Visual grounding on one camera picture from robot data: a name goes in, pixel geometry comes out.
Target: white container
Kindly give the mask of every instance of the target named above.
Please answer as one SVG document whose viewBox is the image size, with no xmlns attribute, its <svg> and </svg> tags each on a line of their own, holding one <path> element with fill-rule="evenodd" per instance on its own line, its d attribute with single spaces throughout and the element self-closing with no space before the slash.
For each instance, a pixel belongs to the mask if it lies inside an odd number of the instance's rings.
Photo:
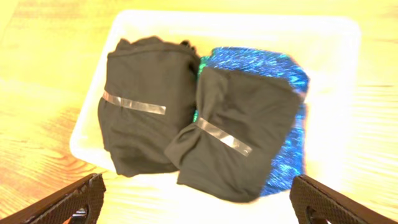
<svg viewBox="0 0 398 224">
<path fill-rule="evenodd" d="M 121 12 L 113 22 L 73 130 L 70 149 L 75 157 L 114 170 L 109 153 L 103 149 L 97 117 L 106 79 L 106 56 L 120 38 L 134 42 L 150 35 L 175 43 L 189 40 L 200 56 L 222 46 L 253 47 L 291 55 L 311 79 L 305 101 L 306 173 L 336 190 L 343 190 L 341 158 L 350 135 L 350 108 L 361 34 L 355 22 L 341 17 Z M 175 179 L 176 174 L 166 176 Z M 151 179 L 164 177 L 151 175 Z M 289 204 L 287 197 L 283 200 Z M 262 198 L 257 204 L 265 201 Z M 257 210 L 267 216 L 262 209 Z M 284 222 L 276 218 L 275 223 Z"/>
</svg>

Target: wood grain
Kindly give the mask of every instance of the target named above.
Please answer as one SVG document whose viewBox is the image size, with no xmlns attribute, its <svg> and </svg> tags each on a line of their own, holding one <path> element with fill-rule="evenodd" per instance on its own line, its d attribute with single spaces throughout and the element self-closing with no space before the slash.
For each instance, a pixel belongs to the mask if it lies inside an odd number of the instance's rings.
<svg viewBox="0 0 398 224">
<path fill-rule="evenodd" d="M 68 141 L 111 23 L 123 9 L 332 15 L 358 22 L 363 42 L 353 138 L 342 158 L 344 193 L 398 220 L 395 0 L 19 1 L 1 30 L 0 218 L 104 171 L 75 159 Z M 178 197 L 149 184 L 109 172 L 104 178 L 108 191 L 99 223 L 167 223 L 183 207 Z"/>
</svg>

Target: silver tape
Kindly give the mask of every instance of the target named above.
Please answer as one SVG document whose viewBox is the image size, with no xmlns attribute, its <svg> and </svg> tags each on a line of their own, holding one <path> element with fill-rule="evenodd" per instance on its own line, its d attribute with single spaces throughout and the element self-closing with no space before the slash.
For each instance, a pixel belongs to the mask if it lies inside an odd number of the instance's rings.
<svg viewBox="0 0 398 224">
<path fill-rule="evenodd" d="M 165 106 L 153 105 L 150 103 L 141 103 L 138 101 L 125 99 L 125 98 L 121 98 L 118 96 L 113 96 L 113 95 L 110 95 L 107 91 L 104 91 L 104 95 L 102 96 L 102 98 L 104 98 L 106 101 L 108 101 L 114 105 L 122 106 L 124 108 L 144 111 L 144 112 L 148 112 L 148 113 L 155 113 L 155 114 L 162 114 L 162 115 L 166 114 Z"/>
<path fill-rule="evenodd" d="M 199 128 L 202 128 L 202 130 L 211 134 L 227 146 L 237 150 L 244 156 L 248 156 L 252 151 L 252 149 L 248 145 L 221 130 L 220 128 L 217 128 L 216 126 L 210 124 L 207 120 L 203 118 L 199 118 L 196 124 Z"/>
</svg>

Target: blue sequined cloth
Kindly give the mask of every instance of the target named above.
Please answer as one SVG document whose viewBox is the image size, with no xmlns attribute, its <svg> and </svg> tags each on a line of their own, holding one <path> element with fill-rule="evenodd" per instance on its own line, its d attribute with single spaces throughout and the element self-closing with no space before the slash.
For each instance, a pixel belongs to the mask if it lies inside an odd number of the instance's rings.
<svg viewBox="0 0 398 224">
<path fill-rule="evenodd" d="M 198 76 L 204 67 L 240 70 L 267 77 L 284 78 L 302 96 L 305 96 L 308 90 L 309 78 L 303 69 L 288 55 L 282 53 L 242 47 L 218 47 L 213 49 L 211 56 L 201 58 Z M 193 121 L 196 121 L 197 116 L 196 112 Z M 272 170 L 264 184 L 261 196 L 290 189 L 293 178 L 304 173 L 304 119 L 305 105 L 301 104 L 294 126 L 288 133 L 278 155 L 272 160 Z"/>
</svg>

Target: fabric bundle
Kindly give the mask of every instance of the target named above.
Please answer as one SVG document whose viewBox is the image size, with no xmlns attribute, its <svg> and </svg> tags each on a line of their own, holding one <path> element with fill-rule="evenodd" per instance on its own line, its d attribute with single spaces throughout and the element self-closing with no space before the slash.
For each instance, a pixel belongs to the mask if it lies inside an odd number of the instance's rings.
<svg viewBox="0 0 398 224">
<path fill-rule="evenodd" d="M 199 75 L 204 67 L 240 70 L 266 77 L 283 78 L 302 98 L 308 91 L 308 76 L 288 55 L 282 53 L 242 47 L 217 47 L 212 50 L 211 56 L 201 58 Z M 301 103 L 295 116 L 295 124 L 278 155 L 272 160 L 272 170 L 264 184 L 262 196 L 290 189 L 293 178 L 304 173 L 304 119 L 305 105 Z"/>
<path fill-rule="evenodd" d="M 200 59 L 186 42 L 120 40 L 109 53 L 98 117 L 118 174 L 173 172 L 164 149 L 192 122 Z"/>
<path fill-rule="evenodd" d="M 254 200 L 299 104 L 284 79 L 204 68 L 197 91 L 199 118 L 165 151 L 180 169 L 177 183 L 232 202 Z"/>
</svg>

